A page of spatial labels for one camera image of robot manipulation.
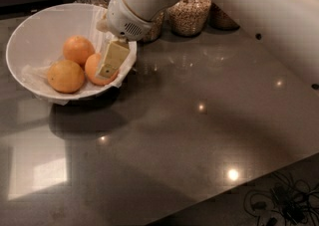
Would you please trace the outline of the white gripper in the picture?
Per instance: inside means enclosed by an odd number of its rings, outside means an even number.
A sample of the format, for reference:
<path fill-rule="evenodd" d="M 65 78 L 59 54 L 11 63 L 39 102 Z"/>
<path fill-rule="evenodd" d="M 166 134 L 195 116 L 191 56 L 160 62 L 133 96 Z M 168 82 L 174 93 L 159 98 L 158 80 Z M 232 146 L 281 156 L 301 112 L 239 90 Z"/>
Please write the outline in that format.
<path fill-rule="evenodd" d="M 116 37 L 129 41 L 138 41 L 152 28 L 153 23 L 138 17 L 125 0 L 111 0 L 106 19 L 97 22 L 101 32 L 110 31 Z M 126 60 L 130 53 L 129 43 L 124 40 L 110 40 L 106 43 L 102 59 L 98 63 L 96 77 L 110 79 Z"/>

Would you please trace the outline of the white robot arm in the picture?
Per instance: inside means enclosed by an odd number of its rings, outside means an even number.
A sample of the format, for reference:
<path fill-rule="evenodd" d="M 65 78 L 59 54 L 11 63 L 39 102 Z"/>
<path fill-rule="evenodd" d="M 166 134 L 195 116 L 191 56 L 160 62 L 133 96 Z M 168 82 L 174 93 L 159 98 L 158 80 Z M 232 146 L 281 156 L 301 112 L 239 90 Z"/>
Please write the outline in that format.
<path fill-rule="evenodd" d="M 129 41 L 180 0 L 111 0 L 99 26 Z M 319 0 L 211 0 L 247 34 L 316 91 L 319 87 Z"/>

